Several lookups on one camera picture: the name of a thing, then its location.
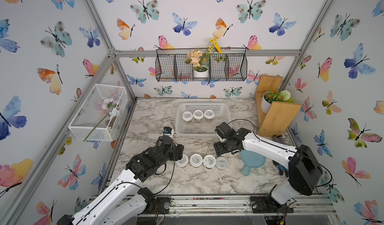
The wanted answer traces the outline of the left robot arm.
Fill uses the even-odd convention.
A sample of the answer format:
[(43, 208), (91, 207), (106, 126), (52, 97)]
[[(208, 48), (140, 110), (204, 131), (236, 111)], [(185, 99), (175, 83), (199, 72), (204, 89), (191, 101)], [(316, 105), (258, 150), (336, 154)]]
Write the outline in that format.
[(155, 146), (133, 156), (114, 180), (95, 200), (74, 215), (64, 215), (59, 225), (121, 225), (146, 209), (154, 209), (156, 195), (143, 182), (155, 175), (167, 161), (182, 159), (184, 146), (162, 135)]

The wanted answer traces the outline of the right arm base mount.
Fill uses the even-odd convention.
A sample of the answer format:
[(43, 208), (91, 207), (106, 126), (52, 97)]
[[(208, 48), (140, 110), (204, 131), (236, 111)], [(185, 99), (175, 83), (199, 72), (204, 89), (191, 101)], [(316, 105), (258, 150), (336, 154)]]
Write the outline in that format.
[(270, 196), (251, 196), (250, 207), (253, 214), (272, 214), (272, 213), (293, 213), (294, 209), (289, 208), (287, 203), (280, 205)]

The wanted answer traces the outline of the yogurt cup back row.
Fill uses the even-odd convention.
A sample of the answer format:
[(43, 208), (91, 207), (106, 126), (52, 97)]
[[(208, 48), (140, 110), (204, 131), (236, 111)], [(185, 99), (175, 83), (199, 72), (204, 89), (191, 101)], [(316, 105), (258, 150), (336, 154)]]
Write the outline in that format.
[(212, 122), (215, 118), (215, 113), (213, 110), (205, 110), (204, 117), (207, 122)]
[(192, 122), (192, 120), (194, 119), (194, 116), (193, 116), (193, 113), (192, 112), (189, 112), (189, 111), (186, 111), (182, 114), (182, 119), (183, 121), (186, 123), (186, 124), (189, 124)]
[(204, 112), (201, 111), (201, 110), (195, 110), (193, 112), (193, 117), (194, 119), (197, 121), (197, 122), (201, 122), (203, 120), (203, 118), (205, 117), (204, 116)]

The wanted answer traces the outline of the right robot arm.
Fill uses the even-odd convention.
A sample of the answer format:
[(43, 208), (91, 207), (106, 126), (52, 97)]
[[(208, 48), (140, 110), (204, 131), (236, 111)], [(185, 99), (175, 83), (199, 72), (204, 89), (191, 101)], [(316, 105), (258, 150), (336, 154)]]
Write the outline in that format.
[(218, 156), (241, 151), (258, 153), (288, 169), (289, 176), (276, 185), (267, 196), (270, 204), (282, 206), (297, 195), (311, 196), (323, 176), (323, 167), (306, 146), (287, 146), (263, 138), (255, 132), (240, 128), (237, 131), (223, 122), (215, 128), (220, 141), (214, 144)]

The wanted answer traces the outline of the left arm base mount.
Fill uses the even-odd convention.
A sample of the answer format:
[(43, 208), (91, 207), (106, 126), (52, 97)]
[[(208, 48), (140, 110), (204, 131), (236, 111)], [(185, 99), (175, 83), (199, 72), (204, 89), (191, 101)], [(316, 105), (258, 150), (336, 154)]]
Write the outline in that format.
[(154, 195), (148, 188), (139, 189), (138, 195), (141, 195), (146, 202), (146, 207), (143, 214), (158, 214), (167, 215), (171, 207), (171, 198)]

